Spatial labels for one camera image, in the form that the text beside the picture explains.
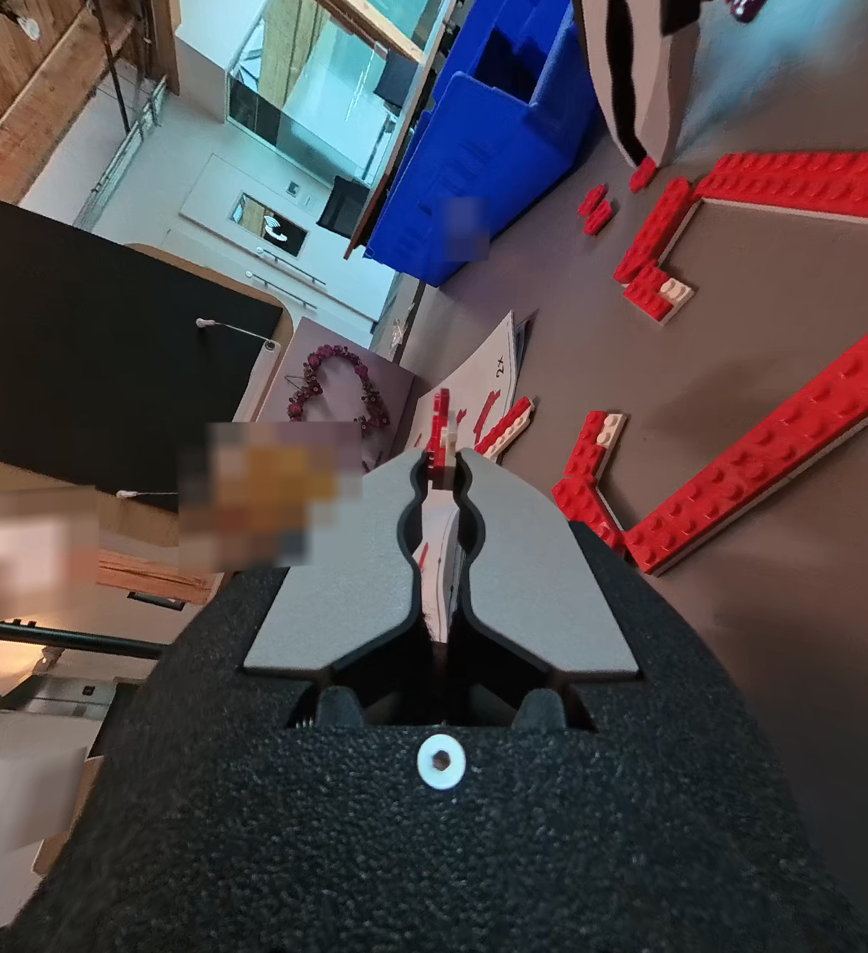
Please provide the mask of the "blue plastic crate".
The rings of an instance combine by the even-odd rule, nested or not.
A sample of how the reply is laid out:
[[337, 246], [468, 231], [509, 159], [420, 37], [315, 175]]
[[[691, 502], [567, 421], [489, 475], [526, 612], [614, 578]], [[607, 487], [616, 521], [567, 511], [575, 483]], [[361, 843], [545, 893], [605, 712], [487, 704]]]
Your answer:
[[438, 287], [577, 166], [601, 124], [572, 2], [470, 7], [405, 149], [365, 257]]

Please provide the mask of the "small red brick pair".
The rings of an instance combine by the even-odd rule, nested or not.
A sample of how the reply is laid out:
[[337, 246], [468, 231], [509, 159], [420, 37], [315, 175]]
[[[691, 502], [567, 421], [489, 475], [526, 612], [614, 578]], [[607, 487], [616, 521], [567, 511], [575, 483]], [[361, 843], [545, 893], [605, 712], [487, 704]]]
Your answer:
[[583, 233], [590, 237], [598, 235], [614, 216], [607, 184], [598, 184], [589, 190], [577, 214], [583, 220]]

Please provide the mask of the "purple box with flower heart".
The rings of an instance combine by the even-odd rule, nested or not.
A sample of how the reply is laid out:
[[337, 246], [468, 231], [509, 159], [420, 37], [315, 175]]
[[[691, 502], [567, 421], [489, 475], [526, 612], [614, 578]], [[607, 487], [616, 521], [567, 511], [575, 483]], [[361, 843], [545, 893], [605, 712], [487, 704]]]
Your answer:
[[368, 472], [391, 456], [414, 380], [400, 365], [303, 317], [276, 362], [256, 420], [356, 424]]

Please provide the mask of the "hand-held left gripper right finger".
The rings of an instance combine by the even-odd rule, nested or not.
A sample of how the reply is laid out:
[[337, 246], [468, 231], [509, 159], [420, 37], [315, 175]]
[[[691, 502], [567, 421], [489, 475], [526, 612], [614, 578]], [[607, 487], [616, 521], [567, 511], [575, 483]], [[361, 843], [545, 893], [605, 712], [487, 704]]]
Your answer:
[[545, 675], [636, 676], [631, 648], [554, 502], [470, 448], [456, 463], [464, 619]]

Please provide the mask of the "red and white slim plate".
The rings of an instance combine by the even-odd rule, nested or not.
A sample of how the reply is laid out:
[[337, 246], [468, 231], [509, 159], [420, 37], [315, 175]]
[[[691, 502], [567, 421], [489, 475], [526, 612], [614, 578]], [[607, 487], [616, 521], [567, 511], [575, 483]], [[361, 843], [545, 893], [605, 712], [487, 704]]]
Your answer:
[[475, 446], [475, 451], [486, 459], [496, 461], [506, 452], [530, 425], [535, 404], [522, 398]]

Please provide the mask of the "building instruction booklet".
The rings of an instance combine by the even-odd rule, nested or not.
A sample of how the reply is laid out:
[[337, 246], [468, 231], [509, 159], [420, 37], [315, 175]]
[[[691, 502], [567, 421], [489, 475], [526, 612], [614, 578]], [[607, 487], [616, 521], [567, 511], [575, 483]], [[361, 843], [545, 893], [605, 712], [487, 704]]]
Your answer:
[[[515, 318], [509, 313], [464, 363], [420, 395], [406, 449], [426, 448], [433, 400], [441, 389], [449, 392], [449, 411], [457, 416], [458, 448], [475, 447], [514, 405], [518, 371]], [[460, 510], [451, 491], [434, 488], [421, 508], [422, 536], [415, 548], [421, 609], [432, 640], [445, 644], [464, 563], [458, 539]]]

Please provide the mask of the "small red and white brick piece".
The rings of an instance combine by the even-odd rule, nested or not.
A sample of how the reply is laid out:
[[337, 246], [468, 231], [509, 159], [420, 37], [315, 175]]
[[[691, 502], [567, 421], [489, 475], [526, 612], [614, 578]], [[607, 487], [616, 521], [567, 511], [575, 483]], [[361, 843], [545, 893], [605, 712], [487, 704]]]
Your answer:
[[454, 488], [459, 437], [457, 414], [451, 410], [450, 397], [445, 387], [435, 393], [427, 445], [428, 480], [434, 490], [445, 492]]

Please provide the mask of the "red square brick plate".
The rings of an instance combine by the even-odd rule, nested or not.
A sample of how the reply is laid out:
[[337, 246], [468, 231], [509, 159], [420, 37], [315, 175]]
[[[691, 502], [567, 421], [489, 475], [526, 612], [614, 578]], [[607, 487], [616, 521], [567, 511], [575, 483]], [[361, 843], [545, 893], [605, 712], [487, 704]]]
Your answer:
[[609, 509], [595, 478], [563, 477], [552, 494], [559, 511], [570, 522], [587, 526], [611, 551], [625, 557], [625, 534]]

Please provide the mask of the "grey desk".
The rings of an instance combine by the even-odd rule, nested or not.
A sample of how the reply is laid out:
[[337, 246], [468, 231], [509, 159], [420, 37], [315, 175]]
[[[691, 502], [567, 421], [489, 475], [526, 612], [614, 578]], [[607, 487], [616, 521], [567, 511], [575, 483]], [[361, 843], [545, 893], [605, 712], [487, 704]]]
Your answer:
[[[767, 2], [742, 26], [702, 12], [674, 163], [628, 191], [603, 137], [495, 240], [416, 296], [401, 363], [416, 400], [509, 312], [532, 318], [519, 393], [535, 422], [504, 459], [543, 492], [583, 419], [629, 415], [604, 495], [631, 526], [868, 332], [868, 226], [702, 205], [666, 259], [695, 290], [654, 327], [614, 268], [668, 181], [729, 152], [868, 150], [868, 2]], [[607, 184], [593, 237], [578, 207]], [[651, 583], [728, 669], [785, 765], [811, 837], [868, 922], [868, 428]]]

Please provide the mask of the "black wall panel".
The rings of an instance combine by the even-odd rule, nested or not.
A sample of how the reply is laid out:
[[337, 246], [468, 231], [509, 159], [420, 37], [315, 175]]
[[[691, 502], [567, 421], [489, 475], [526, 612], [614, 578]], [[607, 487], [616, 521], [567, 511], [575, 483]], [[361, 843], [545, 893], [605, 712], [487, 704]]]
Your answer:
[[281, 305], [0, 201], [0, 463], [175, 515]]

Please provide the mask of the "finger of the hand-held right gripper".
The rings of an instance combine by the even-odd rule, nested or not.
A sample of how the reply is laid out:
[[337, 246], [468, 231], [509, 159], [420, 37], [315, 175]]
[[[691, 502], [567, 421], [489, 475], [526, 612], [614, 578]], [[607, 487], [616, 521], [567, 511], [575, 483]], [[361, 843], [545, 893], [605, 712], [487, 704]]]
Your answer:
[[649, 158], [674, 156], [700, 40], [700, 1], [629, 1], [634, 131]]
[[594, 90], [610, 136], [630, 166], [646, 151], [635, 129], [633, 27], [626, 1], [578, 2], [578, 28]]

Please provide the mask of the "long red brick plate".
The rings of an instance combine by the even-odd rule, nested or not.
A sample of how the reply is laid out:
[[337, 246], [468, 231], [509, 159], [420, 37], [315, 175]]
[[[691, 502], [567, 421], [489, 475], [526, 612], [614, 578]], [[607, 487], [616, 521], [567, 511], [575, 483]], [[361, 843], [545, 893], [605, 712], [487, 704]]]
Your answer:
[[729, 153], [695, 195], [728, 206], [868, 223], [868, 150]]

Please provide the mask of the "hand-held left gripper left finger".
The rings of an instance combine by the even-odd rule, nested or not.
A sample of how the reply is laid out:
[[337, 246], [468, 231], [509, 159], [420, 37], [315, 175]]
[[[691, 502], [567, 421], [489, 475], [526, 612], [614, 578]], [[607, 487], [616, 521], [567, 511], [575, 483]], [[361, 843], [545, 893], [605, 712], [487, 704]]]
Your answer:
[[414, 554], [421, 542], [428, 456], [404, 452], [363, 477], [310, 561], [292, 567], [244, 659], [244, 670], [324, 679], [389, 654], [395, 674], [422, 669], [429, 632]]

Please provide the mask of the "red brick with white stud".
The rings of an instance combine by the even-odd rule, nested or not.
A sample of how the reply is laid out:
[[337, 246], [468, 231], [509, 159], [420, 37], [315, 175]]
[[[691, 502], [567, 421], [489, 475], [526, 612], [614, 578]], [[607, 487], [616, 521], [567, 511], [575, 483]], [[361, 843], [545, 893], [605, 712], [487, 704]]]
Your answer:
[[563, 475], [589, 484], [598, 483], [628, 420], [626, 413], [618, 411], [591, 411], [583, 422]]

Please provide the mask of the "short red brick plate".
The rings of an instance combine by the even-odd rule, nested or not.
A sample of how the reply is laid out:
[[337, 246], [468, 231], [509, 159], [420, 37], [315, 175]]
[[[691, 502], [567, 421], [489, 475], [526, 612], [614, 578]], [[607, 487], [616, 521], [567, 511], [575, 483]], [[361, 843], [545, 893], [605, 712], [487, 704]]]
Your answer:
[[653, 211], [644, 220], [632, 245], [615, 269], [613, 278], [626, 287], [643, 268], [658, 263], [698, 201], [695, 187], [689, 179], [684, 176], [672, 179]]

